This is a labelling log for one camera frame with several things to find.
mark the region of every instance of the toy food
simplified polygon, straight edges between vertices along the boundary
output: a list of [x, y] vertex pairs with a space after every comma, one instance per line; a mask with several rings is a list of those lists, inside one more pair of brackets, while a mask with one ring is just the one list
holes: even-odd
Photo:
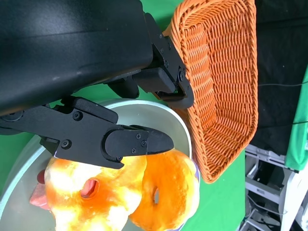
[[52, 158], [45, 171], [56, 231], [120, 231], [141, 201], [146, 157], [111, 169]]
[[[147, 156], [142, 181], [142, 200], [131, 221], [146, 231], [179, 228], [196, 212], [199, 205], [199, 182], [196, 166], [175, 149]], [[154, 197], [158, 193], [158, 203]]]

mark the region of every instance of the bolt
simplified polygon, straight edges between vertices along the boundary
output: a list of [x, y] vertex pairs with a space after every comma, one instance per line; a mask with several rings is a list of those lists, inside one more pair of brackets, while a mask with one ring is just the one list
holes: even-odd
[[73, 113], [73, 119], [75, 121], [80, 121], [83, 117], [83, 114], [81, 112], [74, 112]]
[[0, 118], [7, 122], [14, 122], [23, 117], [24, 111], [10, 113], [8, 115], [1, 116]]
[[179, 80], [183, 81], [184, 75], [182, 71], [179, 71]]
[[71, 147], [71, 142], [69, 140], [63, 140], [61, 142], [61, 148], [69, 149]]
[[142, 147], [146, 147], [147, 144], [148, 144], [147, 141], [142, 141], [142, 142], [141, 142], [141, 146], [142, 146]]

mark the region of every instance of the orange wicker basket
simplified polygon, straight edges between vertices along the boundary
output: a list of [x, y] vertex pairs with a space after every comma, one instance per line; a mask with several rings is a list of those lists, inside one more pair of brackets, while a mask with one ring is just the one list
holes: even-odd
[[257, 128], [254, 0], [186, 0], [164, 32], [186, 65], [194, 105], [178, 111], [192, 135], [193, 157], [216, 181]]

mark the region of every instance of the green tablecloth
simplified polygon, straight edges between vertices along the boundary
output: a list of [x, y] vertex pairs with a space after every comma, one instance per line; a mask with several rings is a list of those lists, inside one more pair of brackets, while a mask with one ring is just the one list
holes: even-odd
[[[151, 13], [164, 29], [181, 1], [142, 0], [142, 2], [144, 11]], [[118, 98], [105, 85], [87, 87], [75, 95], [93, 101]], [[157, 101], [153, 95], [144, 92], [141, 92], [140, 98]], [[0, 193], [15, 160], [32, 136], [28, 133], [0, 136]], [[183, 231], [235, 231], [244, 217], [244, 167], [244, 153], [242, 153], [214, 184], [207, 185], [201, 182], [199, 208], [188, 220]]]

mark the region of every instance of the wire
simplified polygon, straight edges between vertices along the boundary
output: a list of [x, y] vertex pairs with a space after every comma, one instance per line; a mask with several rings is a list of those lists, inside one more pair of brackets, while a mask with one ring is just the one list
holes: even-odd
[[258, 205], [249, 195], [247, 195], [247, 197], [251, 200], [252, 203], [255, 204], [255, 206], [257, 206], [257, 207], [259, 207], [259, 208], [262, 208], [262, 209], [264, 209], [264, 210], [266, 210], [266, 211], [269, 211], [269, 212], [271, 212], [271, 213], [274, 213], [274, 214], [277, 214], [277, 215], [285, 215], [285, 214], [288, 212], [288, 211], [286, 211], [285, 213], [277, 213], [277, 212], [275, 212], [275, 211], [272, 211], [272, 210], [270, 210], [270, 209], [267, 209], [267, 208], [265, 208], [265, 207], [262, 207], [262, 206]]
[[279, 86], [279, 87], [299, 87], [304, 84], [308, 83], [308, 81], [299, 83], [299, 84], [279, 84], [279, 83], [265, 83], [265, 84], [259, 84], [258, 87], [263, 87], [263, 86]]
[[284, 125], [258, 126], [257, 129], [278, 128], [278, 127], [285, 127], [285, 126], [290, 126], [290, 125], [306, 124], [306, 123], [308, 123], [308, 120], [307, 121], [302, 121], [302, 122], [297, 122], [297, 123], [292, 123], [292, 124], [284, 124]]

